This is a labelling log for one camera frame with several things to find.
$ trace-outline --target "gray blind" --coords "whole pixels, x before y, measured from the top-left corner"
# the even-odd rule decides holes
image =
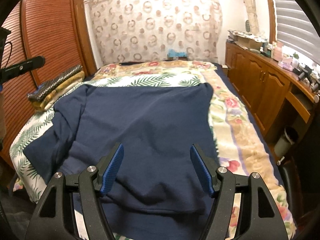
[[[320,38],[295,0],[275,0],[277,40],[320,64]]]

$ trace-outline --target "stack of folded clothes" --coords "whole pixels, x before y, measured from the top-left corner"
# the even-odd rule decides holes
[[[61,96],[84,79],[81,65],[69,68],[58,77],[43,82],[38,90],[27,95],[37,111],[47,111]]]

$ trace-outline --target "white trash can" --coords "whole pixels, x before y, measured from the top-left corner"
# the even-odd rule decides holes
[[[290,126],[286,126],[284,128],[284,134],[280,136],[275,145],[275,154],[277,157],[282,158],[288,152],[290,147],[297,142],[297,140],[297,131]]]

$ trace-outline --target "shirt sleeve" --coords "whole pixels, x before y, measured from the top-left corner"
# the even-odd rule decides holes
[[[38,174],[48,183],[76,138],[89,87],[82,85],[54,105],[52,127],[23,150]]]

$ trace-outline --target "floral blanket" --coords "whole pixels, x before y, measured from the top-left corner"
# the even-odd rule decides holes
[[[193,86],[200,82],[211,84],[214,94],[210,103],[208,122],[218,148],[220,164],[235,174],[248,176],[256,171],[263,177],[280,210],[288,238],[291,239],[296,227],[288,210],[286,192],[274,176],[269,155],[249,121],[244,105],[229,91],[215,70],[216,67],[211,63],[195,61],[149,62],[132,66],[111,64],[102,67],[91,81],[83,83],[95,86]],[[31,200],[35,202],[45,189],[45,183],[22,150],[52,125],[53,114],[53,108],[35,114],[20,131],[10,148],[15,169]],[[232,239],[235,235],[240,196],[241,194],[235,196],[228,239]],[[76,212],[76,219],[79,234],[82,238],[87,238],[82,215]],[[115,236],[116,239],[127,239]]]

